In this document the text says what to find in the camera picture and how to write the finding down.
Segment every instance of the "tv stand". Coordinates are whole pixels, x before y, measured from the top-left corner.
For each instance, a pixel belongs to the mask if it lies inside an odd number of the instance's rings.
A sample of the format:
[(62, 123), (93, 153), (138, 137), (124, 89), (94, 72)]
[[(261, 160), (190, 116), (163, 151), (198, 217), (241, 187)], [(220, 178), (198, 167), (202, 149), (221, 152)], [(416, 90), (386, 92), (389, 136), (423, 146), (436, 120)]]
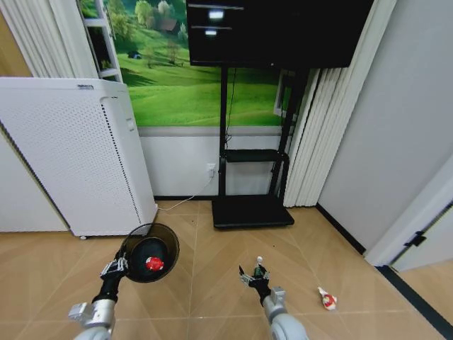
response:
[[(282, 227), (293, 225), (294, 219), (283, 206), (289, 170), (289, 157), (285, 152), (294, 113), (304, 95), (309, 70), (295, 72), (288, 108), (282, 126), (282, 136), (274, 149), (226, 149), (228, 66), (222, 66), (220, 88), (220, 141), (219, 141), (219, 195), (212, 200), (214, 227), (218, 229)], [(273, 162), (269, 192), (265, 195), (227, 195), (227, 163)]]

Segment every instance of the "wall mural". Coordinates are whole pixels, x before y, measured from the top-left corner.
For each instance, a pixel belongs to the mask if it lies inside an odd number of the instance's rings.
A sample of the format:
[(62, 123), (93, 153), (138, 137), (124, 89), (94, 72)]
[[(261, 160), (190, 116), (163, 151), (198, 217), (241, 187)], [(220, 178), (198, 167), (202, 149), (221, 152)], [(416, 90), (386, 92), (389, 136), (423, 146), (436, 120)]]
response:
[[(185, 0), (106, 3), (138, 126), (218, 125), (220, 69), (190, 66)], [(93, 0), (81, 5), (86, 18), (97, 16)], [(107, 67), (108, 60), (99, 64)], [(277, 84), (276, 70), (237, 69), (230, 125), (279, 125)]]

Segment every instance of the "white wall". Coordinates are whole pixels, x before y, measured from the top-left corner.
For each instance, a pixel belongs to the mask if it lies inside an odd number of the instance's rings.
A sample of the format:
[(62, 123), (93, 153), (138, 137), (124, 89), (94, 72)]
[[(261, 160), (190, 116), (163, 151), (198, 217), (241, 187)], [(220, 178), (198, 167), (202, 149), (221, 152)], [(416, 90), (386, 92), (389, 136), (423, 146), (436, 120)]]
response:
[(367, 249), (453, 152), (452, 13), (398, 0), (319, 198)]
[(0, 163), (0, 232), (66, 231), (2, 132)]
[[(216, 136), (140, 137), (156, 196), (191, 196), (209, 181), (206, 164), (215, 163), (213, 181), (200, 195), (217, 195), (219, 138)], [(233, 136), (231, 149), (277, 149), (279, 136)], [(227, 194), (267, 193), (270, 163), (227, 164)]]

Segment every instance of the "white curtain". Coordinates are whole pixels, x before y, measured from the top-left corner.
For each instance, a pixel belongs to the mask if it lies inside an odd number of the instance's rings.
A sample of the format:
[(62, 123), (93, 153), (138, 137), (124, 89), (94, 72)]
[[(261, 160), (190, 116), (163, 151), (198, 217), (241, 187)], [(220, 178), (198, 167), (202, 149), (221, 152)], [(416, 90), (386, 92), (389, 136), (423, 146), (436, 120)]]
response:
[(284, 205), (318, 202), (396, 0), (374, 0), (351, 65), (312, 70), (292, 146)]
[(34, 77), (98, 78), (75, 0), (0, 0)]

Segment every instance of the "tile floor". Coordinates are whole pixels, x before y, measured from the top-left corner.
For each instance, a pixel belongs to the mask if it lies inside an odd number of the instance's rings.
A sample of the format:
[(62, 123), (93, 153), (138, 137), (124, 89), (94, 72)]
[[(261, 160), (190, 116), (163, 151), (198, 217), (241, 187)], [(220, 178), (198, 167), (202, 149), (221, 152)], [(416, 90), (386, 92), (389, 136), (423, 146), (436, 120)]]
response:
[(453, 324), (453, 260), (411, 269), (399, 275), (432, 308)]
[[(228, 232), (213, 229), (209, 202), (159, 212), (179, 237), (180, 258), (160, 281), (121, 282), (114, 339), (269, 339), (258, 295), (238, 275), (257, 255), (312, 340), (441, 339), (316, 209), (290, 212), (291, 227)], [(0, 234), (0, 338), (72, 339), (79, 326), (69, 308), (98, 292), (121, 240)], [(338, 296), (338, 310), (323, 309), (318, 285)]]

